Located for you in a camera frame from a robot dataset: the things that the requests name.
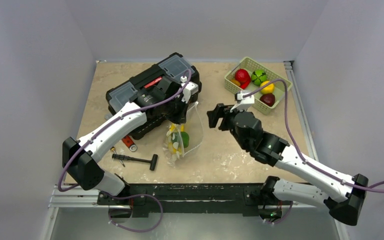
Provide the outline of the green toy pepper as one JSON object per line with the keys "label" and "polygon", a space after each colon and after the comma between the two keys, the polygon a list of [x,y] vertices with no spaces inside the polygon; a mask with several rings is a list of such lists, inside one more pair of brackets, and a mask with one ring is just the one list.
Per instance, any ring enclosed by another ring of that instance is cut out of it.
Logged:
{"label": "green toy pepper", "polygon": [[189,147],[189,142],[190,142],[190,136],[187,132],[181,131],[180,132],[180,137],[179,137],[179,143],[183,148],[188,148]]}

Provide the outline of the clear zip top bag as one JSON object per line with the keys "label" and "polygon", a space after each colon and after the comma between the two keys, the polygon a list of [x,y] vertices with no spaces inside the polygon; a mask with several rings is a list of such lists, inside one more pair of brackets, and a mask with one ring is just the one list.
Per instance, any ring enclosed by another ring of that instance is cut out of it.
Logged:
{"label": "clear zip top bag", "polygon": [[169,165],[188,158],[194,154],[203,143],[204,127],[198,112],[198,101],[186,111],[186,123],[167,126],[163,142],[163,151]]}

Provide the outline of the yellow toy banana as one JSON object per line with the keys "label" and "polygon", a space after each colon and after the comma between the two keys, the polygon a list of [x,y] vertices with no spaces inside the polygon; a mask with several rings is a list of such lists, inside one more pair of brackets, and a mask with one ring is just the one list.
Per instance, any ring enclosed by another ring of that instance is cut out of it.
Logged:
{"label": "yellow toy banana", "polygon": [[183,130],[183,124],[171,123],[168,127],[168,131],[166,132],[168,150],[178,158],[184,151],[184,141],[182,137]]}

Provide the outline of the dark red toy fruit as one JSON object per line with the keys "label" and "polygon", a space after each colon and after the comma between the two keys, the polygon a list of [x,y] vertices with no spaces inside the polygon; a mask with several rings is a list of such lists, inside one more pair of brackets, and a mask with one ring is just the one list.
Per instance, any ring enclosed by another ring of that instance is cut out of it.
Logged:
{"label": "dark red toy fruit", "polygon": [[259,100],[267,106],[272,107],[276,102],[276,97],[273,93],[266,93],[263,94]]}

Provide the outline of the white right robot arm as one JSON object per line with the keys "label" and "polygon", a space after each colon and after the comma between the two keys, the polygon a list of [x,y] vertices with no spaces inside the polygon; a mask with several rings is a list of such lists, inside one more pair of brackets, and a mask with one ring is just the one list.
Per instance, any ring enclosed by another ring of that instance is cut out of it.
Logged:
{"label": "white right robot arm", "polygon": [[366,198],[364,188],[369,183],[366,176],[347,175],[305,157],[285,139],[264,131],[252,112],[219,103],[206,114],[210,128],[229,131],[256,161],[293,173],[320,188],[328,195],[329,214],[343,224],[357,225]]}

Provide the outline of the black plastic toolbox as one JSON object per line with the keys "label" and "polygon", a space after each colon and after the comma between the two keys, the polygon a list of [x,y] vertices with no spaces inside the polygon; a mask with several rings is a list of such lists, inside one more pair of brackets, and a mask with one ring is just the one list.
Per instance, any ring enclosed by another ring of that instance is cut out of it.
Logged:
{"label": "black plastic toolbox", "polygon": [[[182,54],[174,52],[148,69],[129,78],[126,82],[108,90],[105,95],[108,110],[112,115],[115,115],[128,102],[134,102],[143,108],[173,96],[181,88],[181,77],[185,75],[187,69],[191,71],[190,82],[199,87],[198,93],[191,96],[189,103],[197,101],[202,90],[200,74],[197,68],[190,64]],[[147,109],[145,111],[146,122],[133,129],[128,135],[139,140],[160,126],[167,120],[165,118],[166,104]]]}

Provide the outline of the orange toy fruit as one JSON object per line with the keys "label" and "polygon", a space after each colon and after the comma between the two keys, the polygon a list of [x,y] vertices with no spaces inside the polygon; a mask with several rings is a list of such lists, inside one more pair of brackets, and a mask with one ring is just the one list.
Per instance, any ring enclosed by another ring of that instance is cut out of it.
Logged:
{"label": "orange toy fruit", "polygon": [[231,79],[230,81],[231,81],[234,85],[236,85],[236,86],[238,86],[238,87],[241,86],[241,83],[240,83],[238,80],[236,80],[236,79]]}

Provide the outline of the red toy chili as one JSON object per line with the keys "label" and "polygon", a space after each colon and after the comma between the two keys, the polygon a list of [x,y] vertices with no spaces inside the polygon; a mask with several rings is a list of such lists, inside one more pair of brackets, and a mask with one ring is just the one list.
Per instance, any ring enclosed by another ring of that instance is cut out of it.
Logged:
{"label": "red toy chili", "polygon": [[251,83],[251,80],[247,80],[246,82],[241,83],[240,88],[245,90],[250,83]]}

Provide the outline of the red toy apple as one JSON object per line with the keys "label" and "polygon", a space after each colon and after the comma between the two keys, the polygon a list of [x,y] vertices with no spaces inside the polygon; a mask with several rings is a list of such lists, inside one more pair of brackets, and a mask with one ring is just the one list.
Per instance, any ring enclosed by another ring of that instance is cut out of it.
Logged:
{"label": "red toy apple", "polygon": [[240,84],[244,84],[249,82],[251,80],[251,77],[247,70],[240,68],[235,72],[234,79]]}

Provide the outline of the yellow toy lemon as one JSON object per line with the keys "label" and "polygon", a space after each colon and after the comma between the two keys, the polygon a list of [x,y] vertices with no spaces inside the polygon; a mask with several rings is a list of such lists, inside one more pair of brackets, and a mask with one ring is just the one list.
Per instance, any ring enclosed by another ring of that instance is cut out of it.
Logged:
{"label": "yellow toy lemon", "polygon": [[270,81],[264,81],[260,84],[260,87],[263,87],[260,92],[262,95],[266,95],[266,94],[272,94],[275,90],[275,85],[273,83],[270,83]]}

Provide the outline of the black rubber mallet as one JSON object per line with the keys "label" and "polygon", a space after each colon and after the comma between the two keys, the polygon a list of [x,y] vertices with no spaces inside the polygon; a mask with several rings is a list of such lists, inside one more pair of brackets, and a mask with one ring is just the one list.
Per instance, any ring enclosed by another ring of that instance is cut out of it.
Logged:
{"label": "black rubber mallet", "polygon": [[122,154],[119,154],[119,157],[123,161],[135,161],[135,162],[147,163],[149,164],[150,171],[155,171],[157,162],[159,159],[159,156],[157,154],[154,154],[151,159],[136,158],[136,157],[131,157],[131,156],[122,155]]}

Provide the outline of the green toy ball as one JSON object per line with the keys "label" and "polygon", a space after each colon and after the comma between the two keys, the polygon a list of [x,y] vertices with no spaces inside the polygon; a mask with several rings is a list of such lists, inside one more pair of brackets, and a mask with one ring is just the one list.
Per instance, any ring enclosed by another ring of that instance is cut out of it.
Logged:
{"label": "green toy ball", "polygon": [[250,78],[255,86],[260,87],[263,82],[267,81],[267,74],[263,69],[257,69],[251,74]]}

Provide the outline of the red adjustable wrench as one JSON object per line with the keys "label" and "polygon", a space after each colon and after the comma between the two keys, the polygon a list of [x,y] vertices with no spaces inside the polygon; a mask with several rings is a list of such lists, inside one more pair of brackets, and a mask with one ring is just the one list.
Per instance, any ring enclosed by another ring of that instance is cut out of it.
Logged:
{"label": "red adjustable wrench", "polygon": [[131,151],[131,152],[136,152],[138,147],[137,145],[134,143],[134,141],[130,138],[130,136],[126,135],[125,137],[123,137],[122,139],[122,142],[126,145],[126,147]]}

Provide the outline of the yellow black screwdriver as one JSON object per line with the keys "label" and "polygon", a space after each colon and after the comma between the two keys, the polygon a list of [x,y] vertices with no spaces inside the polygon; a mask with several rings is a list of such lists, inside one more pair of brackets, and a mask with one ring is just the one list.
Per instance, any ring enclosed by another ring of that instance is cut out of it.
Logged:
{"label": "yellow black screwdriver", "polygon": [[116,148],[113,146],[113,147],[111,147],[110,150],[111,150],[111,152],[112,152],[112,158],[113,158],[114,160],[118,160],[118,161],[121,163],[121,165],[125,168],[126,165],[124,164],[123,160],[120,159],[120,156],[118,155],[118,153],[117,153],[117,151],[116,151]]}

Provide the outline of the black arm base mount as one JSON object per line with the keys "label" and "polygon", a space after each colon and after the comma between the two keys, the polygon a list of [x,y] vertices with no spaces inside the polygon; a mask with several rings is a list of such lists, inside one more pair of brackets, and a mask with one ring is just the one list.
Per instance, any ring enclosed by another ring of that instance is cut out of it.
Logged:
{"label": "black arm base mount", "polygon": [[100,191],[99,206],[126,207],[134,218],[150,213],[241,214],[277,220],[291,204],[274,196],[277,177],[268,183],[131,183],[118,199]]}

